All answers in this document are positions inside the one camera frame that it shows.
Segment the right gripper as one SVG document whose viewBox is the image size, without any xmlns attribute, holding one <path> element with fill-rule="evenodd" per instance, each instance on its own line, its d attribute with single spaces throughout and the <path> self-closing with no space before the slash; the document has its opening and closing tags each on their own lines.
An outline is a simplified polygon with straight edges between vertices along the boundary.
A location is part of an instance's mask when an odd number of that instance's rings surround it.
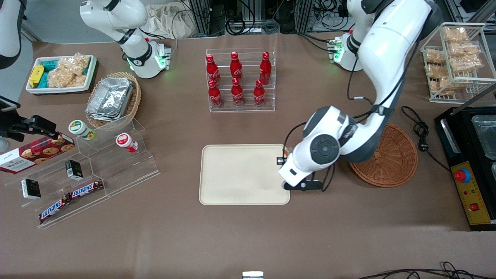
<svg viewBox="0 0 496 279">
<path fill-rule="evenodd" d="M 0 101 L 0 134 L 2 138 L 10 138 L 14 141 L 23 142 L 24 134 L 37 134 L 47 137 L 55 136 L 56 123 L 41 116 L 34 115 L 24 118 L 19 115 L 17 109 L 21 105 L 6 97 Z"/>
</svg>

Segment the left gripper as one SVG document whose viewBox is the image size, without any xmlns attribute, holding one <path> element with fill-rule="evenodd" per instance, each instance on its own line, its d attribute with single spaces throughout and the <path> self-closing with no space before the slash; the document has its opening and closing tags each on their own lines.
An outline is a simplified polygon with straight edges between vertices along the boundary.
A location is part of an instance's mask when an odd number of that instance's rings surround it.
<svg viewBox="0 0 496 279">
<path fill-rule="evenodd" d="M 276 164 L 283 165 L 279 174 L 292 187 L 296 187 L 315 170 L 315 161 L 305 152 L 292 152 L 287 161 L 285 157 L 277 157 Z"/>
</svg>

